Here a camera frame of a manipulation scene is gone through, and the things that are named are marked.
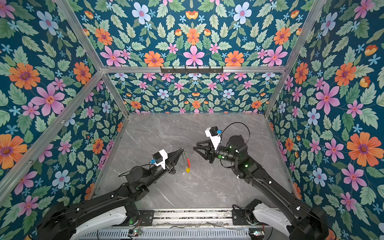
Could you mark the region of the silver keyring with red grip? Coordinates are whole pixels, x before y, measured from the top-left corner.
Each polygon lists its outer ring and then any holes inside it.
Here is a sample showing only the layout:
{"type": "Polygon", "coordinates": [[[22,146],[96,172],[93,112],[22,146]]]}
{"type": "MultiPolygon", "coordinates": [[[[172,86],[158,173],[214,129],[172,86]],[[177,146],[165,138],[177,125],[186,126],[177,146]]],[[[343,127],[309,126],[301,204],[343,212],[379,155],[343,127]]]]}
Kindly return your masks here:
{"type": "Polygon", "coordinates": [[[187,154],[186,154],[186,151],[183,151],[183,154],[182,154],[182,157],[183,157],[183,161],[185,163],[185,168],[190,168],[191,169],[191,162],[190,162],[190,159],[188,158],[187,154]]]}

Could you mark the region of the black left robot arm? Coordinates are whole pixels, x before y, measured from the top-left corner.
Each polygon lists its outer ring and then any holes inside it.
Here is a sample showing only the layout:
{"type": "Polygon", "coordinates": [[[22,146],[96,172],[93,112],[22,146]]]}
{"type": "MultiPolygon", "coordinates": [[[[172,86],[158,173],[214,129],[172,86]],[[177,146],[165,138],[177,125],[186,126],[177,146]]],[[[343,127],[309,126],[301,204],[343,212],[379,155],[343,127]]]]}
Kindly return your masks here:
{"type": "Polygon", "coordinates": [[[160,150],[150,163],[132,167],[122,174],[126,181],[117,189],[77,204],[58,203],[38,223],[38,240],[76,240],[88,233],[139,219],[136,202],[149,193],[149,186],[164,174],[175,174],[184,149],[160,150]]]}

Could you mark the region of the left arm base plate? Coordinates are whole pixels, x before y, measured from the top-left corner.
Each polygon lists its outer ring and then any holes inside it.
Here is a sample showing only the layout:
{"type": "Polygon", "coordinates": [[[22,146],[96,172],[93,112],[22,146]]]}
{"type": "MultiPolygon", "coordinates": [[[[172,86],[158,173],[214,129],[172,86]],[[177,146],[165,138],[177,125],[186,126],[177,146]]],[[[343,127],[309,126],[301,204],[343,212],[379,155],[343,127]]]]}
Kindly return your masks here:
{"type": "Polygon", "coordinates": [[[139,210],[137,217],[127,218],[123,223],[114,225],[114,227],[149,227],[152,226],[154,215],[154,210],[139,210]]]}

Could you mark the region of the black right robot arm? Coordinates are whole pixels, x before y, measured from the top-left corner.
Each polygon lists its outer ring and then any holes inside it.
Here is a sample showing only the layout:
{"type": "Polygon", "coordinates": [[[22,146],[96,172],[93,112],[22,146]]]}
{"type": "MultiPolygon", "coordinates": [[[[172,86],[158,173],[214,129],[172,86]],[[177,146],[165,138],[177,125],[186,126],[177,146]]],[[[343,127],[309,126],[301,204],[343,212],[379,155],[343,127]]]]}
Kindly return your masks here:
{"type": "Polygon", "coordinates": [[[267,224],[291,240],[325,240],[329,236],[325,211],[303,203],[278,184],[248,154],[242,136],[230,137],[225,146],[220,141],[219,136],[211,137],[198,142],[193,149],[210,163],[215,159],[231,162],[231,169],[238,179],[258,189],[276,206],[272,209],[260,200],[253,200],[245,207],[249,222],[267,224]]]}

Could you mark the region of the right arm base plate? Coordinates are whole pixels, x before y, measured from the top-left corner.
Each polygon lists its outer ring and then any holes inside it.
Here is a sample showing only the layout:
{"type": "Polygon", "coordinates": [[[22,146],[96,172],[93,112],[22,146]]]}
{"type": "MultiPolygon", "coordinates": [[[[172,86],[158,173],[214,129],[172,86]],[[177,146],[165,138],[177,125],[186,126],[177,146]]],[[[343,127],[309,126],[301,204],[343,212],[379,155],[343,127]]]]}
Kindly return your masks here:
{"type": "Polygon", "coordinates": [[[232,209],[232,222],[234,226],[263,226],[265,223],[249,221],[243,210],[232,209]]]}

